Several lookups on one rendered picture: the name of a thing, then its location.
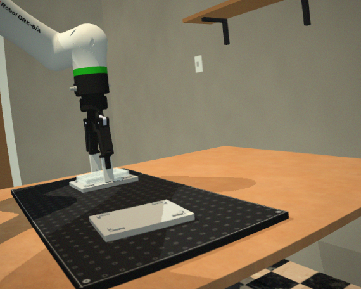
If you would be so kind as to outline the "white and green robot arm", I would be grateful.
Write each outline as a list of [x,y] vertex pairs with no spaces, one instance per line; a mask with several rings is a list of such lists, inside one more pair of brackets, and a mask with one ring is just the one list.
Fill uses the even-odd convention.
[[108,94],[106,34],[93,24],[64,33],[44,25],[11,0],[0,0],[0,35],[22,48],[46,68],[61,71],[73,66],[70,91],[89,98]]

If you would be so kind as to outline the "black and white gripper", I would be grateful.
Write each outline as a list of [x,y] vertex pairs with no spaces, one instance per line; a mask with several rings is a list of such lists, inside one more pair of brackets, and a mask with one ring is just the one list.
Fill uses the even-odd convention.
[[[111,140],[109,117],[104,117],[103,110],[108,108],[106,96],[81,98],[80,110],[87,112],[83,119],[85,128],[86,151],[89,152],[91,172],[100,171],[101,158],[104,182],[114,181],[111,155],[114,154]],[[98,145],[99,149],[98,150]],[[99,156],[99,153],[101,155]]]

